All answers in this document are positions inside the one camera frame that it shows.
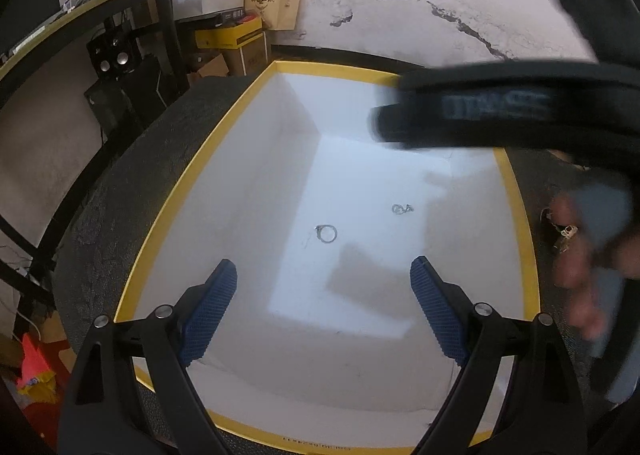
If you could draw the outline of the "blurred person hand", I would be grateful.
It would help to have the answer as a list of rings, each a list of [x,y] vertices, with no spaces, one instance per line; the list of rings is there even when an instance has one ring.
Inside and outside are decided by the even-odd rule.
[[[632,224],[632,196],[625,189],[593,185],[559,193],[550,201],[544,222],[552,230],[573,234],[553,262],[555,285],[567,289],[565,319],[587,340],[608,328],[598,305],[594,270],[611,267],[624,279],[639,278],[639,229]]]

